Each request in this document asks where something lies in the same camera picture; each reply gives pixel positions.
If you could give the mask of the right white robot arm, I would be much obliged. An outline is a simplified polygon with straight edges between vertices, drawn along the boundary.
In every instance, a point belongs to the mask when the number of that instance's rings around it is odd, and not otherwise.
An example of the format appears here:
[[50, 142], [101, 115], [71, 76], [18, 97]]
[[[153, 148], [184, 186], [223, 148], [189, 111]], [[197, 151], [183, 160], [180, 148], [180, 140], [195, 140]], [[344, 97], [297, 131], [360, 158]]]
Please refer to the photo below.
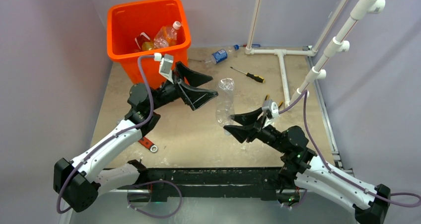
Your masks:
[[282, 153], [283, 166], [271, 182], [280, 189], [303, 188], [315, 192], [354, 213], [360, 224], [382, 224], [390, 207], [390, 188], [360, 181], [326, 162], [308, 148], [309, 140], [299, 126], [278, 131], [264, 125], [267, 117], [262, 109], [233, 115], [236, 125], [223, 128], [237, 141], [262, 143]]

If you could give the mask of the orange drink bottle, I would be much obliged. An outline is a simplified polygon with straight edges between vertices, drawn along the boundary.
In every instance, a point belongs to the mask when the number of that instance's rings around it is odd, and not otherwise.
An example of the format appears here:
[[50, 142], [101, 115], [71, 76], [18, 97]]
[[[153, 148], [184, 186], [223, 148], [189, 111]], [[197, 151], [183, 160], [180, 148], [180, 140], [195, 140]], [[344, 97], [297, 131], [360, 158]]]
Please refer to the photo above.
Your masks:
[[180, 21], [174, 21], [172, 25], [162, 26], [153, 40], [155, 49], [172, 47], [177, 44], [178, 31], [182, 27]]

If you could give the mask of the blue label bottle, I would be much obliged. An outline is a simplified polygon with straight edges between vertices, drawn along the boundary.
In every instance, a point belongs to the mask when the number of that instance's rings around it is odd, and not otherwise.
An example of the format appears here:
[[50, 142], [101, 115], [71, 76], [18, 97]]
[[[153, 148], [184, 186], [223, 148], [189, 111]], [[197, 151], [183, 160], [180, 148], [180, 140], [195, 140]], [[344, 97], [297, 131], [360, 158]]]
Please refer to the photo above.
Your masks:
[[224, 47], [222, 49], [217, 50], [216, 52], [210, 54], [205, 60], [204, 62], [206, 64], [220, 64], [221, 62], [224, 62], [225, 60], [235, 57], [238, 50], [239, 50], [239, 45], [232, 45], [232, 46], [228, 46], [228, 47]]

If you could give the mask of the red gold snack wrapper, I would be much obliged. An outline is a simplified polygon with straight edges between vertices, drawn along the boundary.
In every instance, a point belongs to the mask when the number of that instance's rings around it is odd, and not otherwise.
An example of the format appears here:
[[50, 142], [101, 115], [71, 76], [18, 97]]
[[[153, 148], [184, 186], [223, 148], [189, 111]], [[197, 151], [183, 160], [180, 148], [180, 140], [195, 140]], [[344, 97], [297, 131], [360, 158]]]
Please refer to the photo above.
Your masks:
[[145, 33], [140, 33], [135, 38], [135, 43], [140, 51], [151, 51], [154, 49], [154, 43], [151, 41], [150, 37]]

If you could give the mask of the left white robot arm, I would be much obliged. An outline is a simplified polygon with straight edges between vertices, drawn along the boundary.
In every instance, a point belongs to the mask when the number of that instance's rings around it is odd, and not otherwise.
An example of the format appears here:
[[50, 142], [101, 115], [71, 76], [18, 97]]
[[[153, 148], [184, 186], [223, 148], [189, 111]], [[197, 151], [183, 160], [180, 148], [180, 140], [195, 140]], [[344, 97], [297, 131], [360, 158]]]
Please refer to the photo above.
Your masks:
[[150, 133], [160, 119], [155, 109], [182, 99], [193, 111], [217, 97], [218, 92], [200, 86], [212, 76], [194, 71], [176, 62], [170, 77], [157, 89], [147, 81], [134, 84], [129, 91], [130, 105], [123, 120], [90, 149], [71, 159], [58, 160], [54, 166], [53, 188], [58, 193], [56, 211], [86, 210], [99, 196], [104, 185], [98, 175], [122, 151]]

